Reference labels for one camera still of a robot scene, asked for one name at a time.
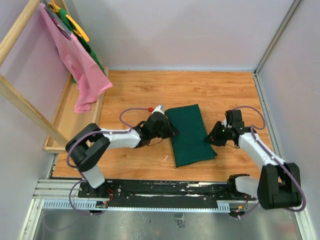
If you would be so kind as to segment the dark green surgical cloth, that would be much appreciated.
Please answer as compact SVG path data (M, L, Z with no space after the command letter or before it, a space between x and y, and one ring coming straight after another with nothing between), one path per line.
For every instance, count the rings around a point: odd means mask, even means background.
M176 168L217 156L211 144L205 141L207 131L198 104L170 108L165 115L179 131L170 138Z

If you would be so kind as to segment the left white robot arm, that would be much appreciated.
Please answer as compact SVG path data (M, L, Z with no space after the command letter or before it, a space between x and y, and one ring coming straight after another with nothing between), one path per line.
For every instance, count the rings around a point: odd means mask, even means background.
M72 159L75 168L90 185L90 193L101 198L107 193L107 185L98 162L105 151L142 148L152 139L167 139L178 133L164 113L156 111L146 121L126 130L110 130L90 123L66 144L65 150L67 159Z

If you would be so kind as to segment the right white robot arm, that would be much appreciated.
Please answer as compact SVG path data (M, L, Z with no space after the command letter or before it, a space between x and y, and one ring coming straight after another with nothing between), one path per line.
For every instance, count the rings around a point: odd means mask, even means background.
M293 162L285 162L272 152L253 127L234 128L227 125L226 121L217 121L204 141L218 147L225 146L227 141L233 141L260 169L258 180L248 174L235 176L234 183L226 188L230 199L238 200L248 194L256 198L265 210L284 208L301 212L306 208L300 168Z

